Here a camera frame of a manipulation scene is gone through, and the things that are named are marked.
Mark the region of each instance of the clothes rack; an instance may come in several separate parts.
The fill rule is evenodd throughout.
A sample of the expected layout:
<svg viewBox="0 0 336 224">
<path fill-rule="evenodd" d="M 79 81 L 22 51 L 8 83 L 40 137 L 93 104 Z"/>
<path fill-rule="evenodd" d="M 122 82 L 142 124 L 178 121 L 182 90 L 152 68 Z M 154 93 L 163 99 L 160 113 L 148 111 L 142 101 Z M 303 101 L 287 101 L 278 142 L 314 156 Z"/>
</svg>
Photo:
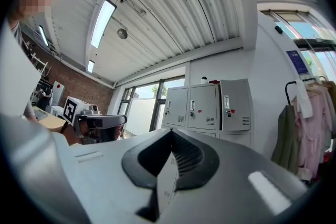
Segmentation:
<svg viewBox="0 0 336 224">
<path fill-rule="evenodd" d="M 309 80 L 314 80 L 315 78 L 310 78 L 310 79 L 303 79 L 302 81 L 309 81 Z M 290 105 L 290 100 L 289 100 L 289 96 L 288 96 L 288 92 L 287 92 L 287 86 L 290 84 L 296 84 L 296 81 L 290 81 L 286 84 L 285 86 L 285 93 L 286 93 L 286 97 L 287 97 L 287 102 Z"/>
</svg>

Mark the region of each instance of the brick wall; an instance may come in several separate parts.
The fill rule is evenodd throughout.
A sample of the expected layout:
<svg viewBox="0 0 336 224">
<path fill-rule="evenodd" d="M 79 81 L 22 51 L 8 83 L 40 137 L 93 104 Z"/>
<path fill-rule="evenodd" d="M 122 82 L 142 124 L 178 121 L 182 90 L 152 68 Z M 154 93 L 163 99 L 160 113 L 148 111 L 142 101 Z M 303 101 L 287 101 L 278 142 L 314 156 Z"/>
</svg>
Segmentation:
<svg viewBox="0 0 336 224">
<path fill-rule="evenodd" d="M 35 44 L 24 34 L 23 38 L 30 44 Z M 72 70 L 38 46 L 33 46 L 32 51 L 42 62 L 48 62 L 48 65 L 51 66 L 48 74 L 49 83 L 54 84 L 55 81 L 58 81 L 65 86 L 60 106 L 64 107 L 67 96 L 71 96 L 90 104 L 96 104 L 102 114 L 107 113 L 113 95 L 112 89 Z"/>
</svg>

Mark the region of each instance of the blue sign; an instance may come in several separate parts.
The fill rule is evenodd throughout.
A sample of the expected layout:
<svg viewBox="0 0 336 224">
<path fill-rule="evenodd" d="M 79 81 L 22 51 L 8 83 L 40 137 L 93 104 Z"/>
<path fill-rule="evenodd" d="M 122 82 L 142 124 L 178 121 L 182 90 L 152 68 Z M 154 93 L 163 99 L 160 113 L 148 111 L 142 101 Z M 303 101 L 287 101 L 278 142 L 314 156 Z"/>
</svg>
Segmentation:
<svg viewBox="0 0 336 224">
<path fill-rule="evenodd" d="M 309 73 L 305 63 L 299 55 L 299 52 L 297 52 L 296 50 L 287 50 L 286 52 L 299 75 Z"/>
</svg>

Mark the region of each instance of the pink shirt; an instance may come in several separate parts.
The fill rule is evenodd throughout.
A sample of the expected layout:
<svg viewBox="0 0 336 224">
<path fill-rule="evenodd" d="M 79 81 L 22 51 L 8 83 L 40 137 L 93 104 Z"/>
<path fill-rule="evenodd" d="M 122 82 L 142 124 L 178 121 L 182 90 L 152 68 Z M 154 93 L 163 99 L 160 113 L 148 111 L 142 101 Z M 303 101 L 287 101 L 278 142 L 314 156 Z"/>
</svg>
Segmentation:
<svg viewBox="0 0 336 224">
<path fill-rule="evenodd" d="M 332 123 L 328 102 L 324 94 L 313 93 L 310 97 L 313 116 L 304 119 L 294 105 L 298 138 L 301 140 L 298 166 L 309 169 L 316 177 L 320 155 L 324 147 L 324 135 L 331 132 Z"/>
</svg>

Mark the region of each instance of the locker door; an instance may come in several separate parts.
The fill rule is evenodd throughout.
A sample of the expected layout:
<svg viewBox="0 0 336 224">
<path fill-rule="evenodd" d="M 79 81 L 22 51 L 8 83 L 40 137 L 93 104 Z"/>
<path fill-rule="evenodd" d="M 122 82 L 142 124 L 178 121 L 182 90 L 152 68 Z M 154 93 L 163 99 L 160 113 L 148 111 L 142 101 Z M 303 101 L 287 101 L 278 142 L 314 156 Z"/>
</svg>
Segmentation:
<svg viewBox="0 0 336 224">
<path fill-rule="evenodd" d="M 246 79 L 221 80 L 224 131 L 251 129 L 250 90 Z"/>
<path fill-rule="evenodd" d="M 188 88 L 169 89 L 164 110 L 164 123 L 185 126 Z"/>
<path fill-rule="evenodd" d="M 190 114 L 188 127 L 215 130 L 216 129 L 216 87 L 213 85 L 191 87 Z"/>
</svg>

